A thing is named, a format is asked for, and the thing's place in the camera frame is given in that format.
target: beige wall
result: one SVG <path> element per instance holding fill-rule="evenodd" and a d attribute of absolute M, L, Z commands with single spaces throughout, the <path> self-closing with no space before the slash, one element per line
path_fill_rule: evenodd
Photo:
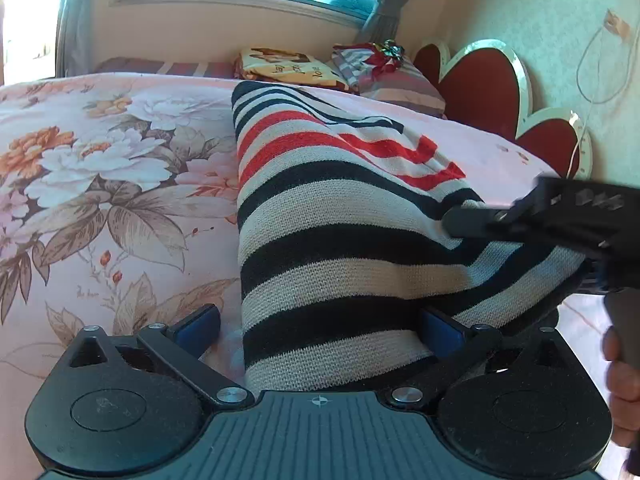
<path fill-rule="evenodd" d="M 570 107 L 584 119 L 589 104 L 578 92 L 575 72 L 607 7 L 632 27 L 639 21 L 640 0 L 447 0 L 437 31 L 455 49 L 482 38 L 505 41 L 529 69 L 534 108 Z M 629 49 L 629 43 L 604 37 L 600 95 L 611 94 L 624 80 Z M 599 51 L 598 38 L 580 72 L 588 96 L 596 89 Z M 640 186 L 639 71 L 635 62 L 626 91 L 610 104 L 593 107 L 595 178 Z"/>
<path fill-rule="evenodd" d="M 232 60 L 260 43 L 328 59 L 335 43 L 353 43 L 356 28 L 278 10 L 223 4 L 113 5 L 94 0 L 94 62 L 110 57 Z M 411 0 L 399 39 L 409 50 L 430 33 L 445 0 Z"/>

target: white flower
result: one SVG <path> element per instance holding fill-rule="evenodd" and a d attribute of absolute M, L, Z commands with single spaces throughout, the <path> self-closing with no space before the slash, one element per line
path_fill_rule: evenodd
<path fill-rule="evenodd" d="M 57 146 L 42 153 L 42 167 L 51 173 L 34 180 L 24 190 L 40 207 L 53 207 L 84 193 L 94 178 L 127 180 L 142 191 L 157 187 L 171 173 L 167 163 L 145 155 L 164 143 L 142 139 L 137 130 L 84 136 L 72 146 Z"/>
<path fill-rule="evenodd" d="M 0 260 L 8 260 L 18 253 L 18 244 L 25 244 L 30 236 L 18 233 L 22 220 L 13 220 L 0 228 Z"/>
<path fill-rule="evenodd" d="M 153 130 L 175 130 L 178 126 L 186 126 L 192 119 L 204 119 L 202 113 L 211 105 L 191 98 L 148 99 L 135 100 L 127 111 L 143 121 L 151 121 Z"/>
<path fill-rule="evenodd" d="M 20 191 L 0 189 L 0 226 L 9 225 L 14 218 L 24 218 L 28 212 L 27 197 Z"/>

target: yellow pillow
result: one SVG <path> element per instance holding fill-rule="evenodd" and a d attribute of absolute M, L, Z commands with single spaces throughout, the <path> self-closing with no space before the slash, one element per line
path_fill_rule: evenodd
<path fill-rule="evenodd" d="M 313 56 L 274 48 L 246 48 L 238 59 L 238 77 L 320 86 L 349 91 L 348 83 Z"/>

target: wall outlet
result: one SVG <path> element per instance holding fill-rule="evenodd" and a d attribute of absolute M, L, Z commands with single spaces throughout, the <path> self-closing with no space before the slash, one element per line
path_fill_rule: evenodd
<path fill-rule="evenodd" d="M 626 41 L 631 37 L 631 26 L 611 9 L 607 9 L 607 15 L 604 18 L 604 28 L 614 36 L 619 36 L 622 41 Z"/>

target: wallpaper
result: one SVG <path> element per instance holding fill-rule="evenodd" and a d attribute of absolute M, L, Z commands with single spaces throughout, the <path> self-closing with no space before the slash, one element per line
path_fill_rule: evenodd
<path fill-rule="evenodd" d="M 640 23 L 640 0 L 447 0 L 436 36 L 452 51 L 484 38 L 503 40 L 529 70 L 534 110 L 569 107 L 585 120 L 590 104 L 578 92 L 576 69 L 607 8 L 631 25 L 633 36 Z M 640 64 L 632 40 L 623 42 L 608 32 L 598 36 L 587 52 L 580 82 L 587 96 L 598 88 L 602 45 L 598 96 L 611 95 L 625 81 L 632 51 L 630 83 L 612 102 L 593 107 L 589 130 L 593 178 L 640 186 Z"/>

